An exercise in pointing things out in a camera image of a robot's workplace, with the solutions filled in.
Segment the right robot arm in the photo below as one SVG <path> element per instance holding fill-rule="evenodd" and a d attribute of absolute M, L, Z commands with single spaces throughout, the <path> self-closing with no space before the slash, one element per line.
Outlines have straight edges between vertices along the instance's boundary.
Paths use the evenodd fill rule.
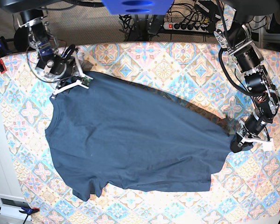
<path fill-rule="evenodd" d="M 28 48 L 33 48 L 38 54 L 38 63 L 31 69 L 39 80 L 56 84 L 52 98 L 61 92 L 69 92 L 76 86 L 89 88 L 92 77 L 86 75 L 78 59 L 78 48 L 72 44 L 63 53 L 58 52 L 58 40 L 51 33 L 48 22 L 43 22 L 47 5 L 53 0 L 1 0 L 0 8 L 9 13 L 19 13 L 20 28 L 28 30 Z"/>

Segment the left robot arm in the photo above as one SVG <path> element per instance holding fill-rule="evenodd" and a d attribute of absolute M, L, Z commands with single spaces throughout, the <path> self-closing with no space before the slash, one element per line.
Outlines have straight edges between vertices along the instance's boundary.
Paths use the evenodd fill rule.
<path fill-rule="evenodd" d="M 272 83 L 265 66 L 260 50 L 252 40 L 251 30 L 247 24 L 254 16 L 271 14 L 280 8 L 280 0 L 226 0 L 234 12 L 231 26 L 228 28 L 224 11 L 219 1 L 216 2 L 223 24 L 222 28 L 214 31 L 214 35 L 221 46 L 218 59 L 228 81 L 241 93 L 250 96 L 254 103 L 254 110 L 246 119 L 239 121 L 240 128 L 235 139 L 231 142 L 231 151 L 238 153 L 253 143 L 260 143 L 264 150 L 271 151 L 274 143 L 269 134 L 263 140 L 259 137 L 266 131 L 266 125 L 273 123 L 274 117 L 280 108 L 280 95 Z M 236 67 L 243 74 L 245 85 L 240 87 L 229 75 L 222 54 L 226 52 Z"/>

